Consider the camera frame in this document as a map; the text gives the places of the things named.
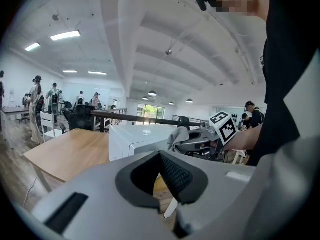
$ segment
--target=white desk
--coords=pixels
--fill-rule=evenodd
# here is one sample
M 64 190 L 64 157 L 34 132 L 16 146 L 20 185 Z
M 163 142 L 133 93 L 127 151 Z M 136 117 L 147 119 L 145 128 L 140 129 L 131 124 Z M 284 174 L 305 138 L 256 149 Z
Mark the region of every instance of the white desk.
M 29 115 L 29 107 L 4 107 L 1 110 L 1 121 L 2 121 L 2 131 L 4 140 L 8 142 L 10 149 L 13 149 L 14 146 L 12 144 L 10 138 L 10 131 L 8 129 L 8 117 L 16 116 L 16 115 Z

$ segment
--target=white ceiling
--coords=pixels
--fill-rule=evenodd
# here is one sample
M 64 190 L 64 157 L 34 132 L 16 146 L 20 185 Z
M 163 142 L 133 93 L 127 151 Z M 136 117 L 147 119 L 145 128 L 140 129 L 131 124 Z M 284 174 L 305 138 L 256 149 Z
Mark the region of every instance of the white ceiling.
M 110 1 L 107 12 L 118 10 L 120 21 L 116 23 L 106 20 L 108 1 L 28 0 L 6 44 L 63 77 L 70 76 L 62 70 L 77 70 L 77 77 L 84 78 L 103 77 L 88 71 L 105 72 L 107 79 L 122 81 L 130 98 L 140 100 L 154 90 L 163 104 L 178 103 L 208 86 L 265 84 L 260 68 L 266 40 L 263 21 L 216 13 L 213 8 L 201 12 L 195 0 L 141 0 L 137 14 L 130 0 L 115 0 L 117 3 Z M 133 22 L 130 17 L 141 19 Z M 81 37 L 50 39 L 74 30 Z M 124 42 L 121 35 L 129 41 Z M 41 47 L 24 50 L 35 42 Z M 118 58 L 117 48 L 121 47 L 122 57 Z M 172 54 L 166 55 L 169 48 Z M 123 80 L 123 73 L 130 81 Z

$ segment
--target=forearm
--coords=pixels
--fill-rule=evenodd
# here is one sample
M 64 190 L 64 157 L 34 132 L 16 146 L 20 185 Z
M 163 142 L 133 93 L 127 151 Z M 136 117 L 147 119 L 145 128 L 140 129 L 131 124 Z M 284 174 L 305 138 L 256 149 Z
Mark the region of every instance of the forearm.
M 238 132 L 223 150 L 253 150 L 258 142 L 261 128 L 262 124 L 250 130 Z

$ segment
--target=long dress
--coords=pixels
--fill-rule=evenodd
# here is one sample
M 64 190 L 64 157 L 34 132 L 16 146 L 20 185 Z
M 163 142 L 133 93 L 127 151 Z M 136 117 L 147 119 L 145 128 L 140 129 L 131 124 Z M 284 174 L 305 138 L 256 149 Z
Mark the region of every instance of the long dress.
M 30 106 L 29 106 L 29 112 L 30 112 L 30 125 L 31 125 L 31 130 L 32 130 L 32 138 L 31 140 L 36 143 L 36 144 L 41 144 L 43 143 L 42 141 L 42 136 L 41 133 L 38 129 L 37 126 L 37 122 L 36 122 L 36 106 L 37 106 L 37 102 L 41 96 L 38 95 L 38 85 L 35 84 L 30 91 L 31 94 L 31 102 L 30 102 Z

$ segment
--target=floor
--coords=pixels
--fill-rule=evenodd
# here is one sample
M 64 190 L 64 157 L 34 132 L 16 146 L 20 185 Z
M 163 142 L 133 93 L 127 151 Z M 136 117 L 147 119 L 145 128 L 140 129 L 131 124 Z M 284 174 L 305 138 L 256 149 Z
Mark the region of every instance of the floor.
M 58 125 L 63 123 L 67 129 L 69 128 L 68 122 L 63 115 L 58 116 L 57 120 Z M 10 120 L 8 121 L 8 126 L 13 138 L 12 143 L 14 143 L 14 149 L 9 149 L 7 147 L 3 135 L 0 133 L 1 184 L 6 190 L 9 198 L 20 206 L 24 205 L 27 192 L 34 184 L 34 187 L 30 190 L 24 205 L 24 208 L 30 212 L 37 202 L 48 194 L 39 180 L 35 181 L 37 177 L 36 172 L 34 171 L 33 166 L 23 157 L 24 153 L 35 148 L 37 145 L 31 141 L 32 131 L 30 128 L 30 122 L 25 123 L 25 121 L 19 122 L 18 120 Z M 45 175 L 45 178 L 53 190 L 63 184 L 50 176 Z M 160 219 L 169 227 L 170 230 L 172 230 L 176 214 L 174 213 L 171 218 L 168 219 L 165 219 L 163 216 L 173 198 L 171 193 L 169 191 L 158 192 L 154 193 L 154 197 L 160 200 Z

